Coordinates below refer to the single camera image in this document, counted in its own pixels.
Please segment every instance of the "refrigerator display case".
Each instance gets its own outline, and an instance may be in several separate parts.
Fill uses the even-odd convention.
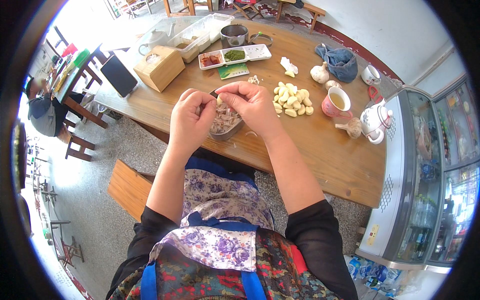
[[[465,76],[435,96],[404,85],[385,107],[384,186],[356,254],[388,267],[447,273],[479,196],[479,124]]]

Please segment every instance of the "pink teacup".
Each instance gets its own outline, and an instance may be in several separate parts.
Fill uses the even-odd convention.
[[[335,95],[334,101],[331,100],[331,95]],[[329,117],[341,117],[345,119],[350,119],[353,117],[350,109],[350,98],[344,90],[338,87],[331,87],[328,89],[328,94],[325,99],[322,101],[322,111],[325,115]],[[341,115],[342,112],[348,114],[348,116]]]

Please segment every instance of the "floral apron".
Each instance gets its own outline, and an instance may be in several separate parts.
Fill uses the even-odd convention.
[[[142,300],[157,299],[155,265],[166,244],[211,268],[241,271],[247,298],[266,299],[256,273],[256,230],[273,230],[274,224],[254,182],[192,157],[185,167],[183,196],[180,228],[169,232],[150,252],[142,275]]]

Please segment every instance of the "white ceramic teapot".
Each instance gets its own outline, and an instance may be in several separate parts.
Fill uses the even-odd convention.
[[[392,126],[393,111],[387,110],[384,105],[385,99],[360,115],[361,131],[372,144],[381,143],[385,130]]]
[[[138,53],[140,53],[142,55],[146,55],[146,53],[142,53],[142,51],[140,50],[142,47],[148,47],[148,50],[152,51],[152,49],[155,46],[159,46],[159,45],[160,46],[165,46],[168,43],[168,41],[170,41],[170,39],[173,37],[174,27],[175,27],[175,23],[173,23],[170,26],[170,32],[168,34],[165,31],[162,31],[162,30],[157,31],[156,29],[147,33],[146,34],[146,36],[147,36],[146,44],[141,44],[138,47]]]

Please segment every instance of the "woman's left hand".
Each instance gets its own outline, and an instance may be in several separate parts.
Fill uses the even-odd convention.
[[[195,114],[200,104],[205,104],[200,116]],[[210,94],[188,89],[175,104],[170,119],[168,147],[185,162],[207,138],[216,113],[216,99]]]

